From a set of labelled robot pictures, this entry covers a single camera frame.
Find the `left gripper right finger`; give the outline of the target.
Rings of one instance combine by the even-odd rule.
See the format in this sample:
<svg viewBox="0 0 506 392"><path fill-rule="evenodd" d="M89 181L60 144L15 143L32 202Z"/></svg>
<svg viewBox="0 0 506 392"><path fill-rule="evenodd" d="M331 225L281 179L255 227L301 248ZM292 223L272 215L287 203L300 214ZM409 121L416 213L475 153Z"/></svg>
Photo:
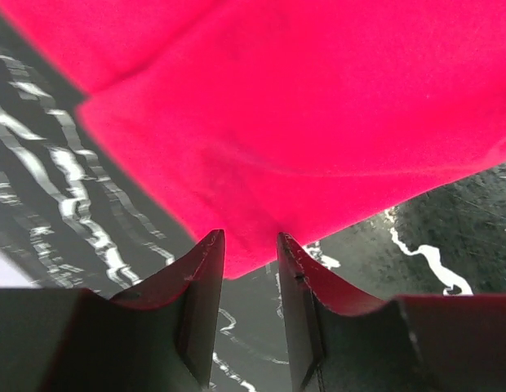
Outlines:
<svg viewBox="0 0 506 392"><path fill-rule="evenodd" d="M295 391L506 391L506 294L383 301L277 238Z"/></svg>

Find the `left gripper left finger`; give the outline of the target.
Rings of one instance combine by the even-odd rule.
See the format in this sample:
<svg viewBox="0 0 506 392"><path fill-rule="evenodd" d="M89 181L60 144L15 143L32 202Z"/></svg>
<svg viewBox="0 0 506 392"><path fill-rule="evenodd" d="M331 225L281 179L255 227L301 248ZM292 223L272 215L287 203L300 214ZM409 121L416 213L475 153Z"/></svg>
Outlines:
<svg viewBox="0 0 506 392"><path fill-rule="evenodd" d="M224 232L213 230L109 299L0 288L0 391L207 390L224 254Z"/></svg>

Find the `pink t shirt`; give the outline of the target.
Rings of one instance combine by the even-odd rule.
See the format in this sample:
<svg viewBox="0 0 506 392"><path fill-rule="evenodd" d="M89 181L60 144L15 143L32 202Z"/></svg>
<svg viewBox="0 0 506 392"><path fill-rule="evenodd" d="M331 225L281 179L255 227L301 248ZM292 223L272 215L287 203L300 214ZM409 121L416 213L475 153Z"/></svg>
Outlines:
<svg viewBox="0 0 506 392"><path fill-rule="evenodd" d="M506 1L0 1L226 278L506 161Z"/></svg>

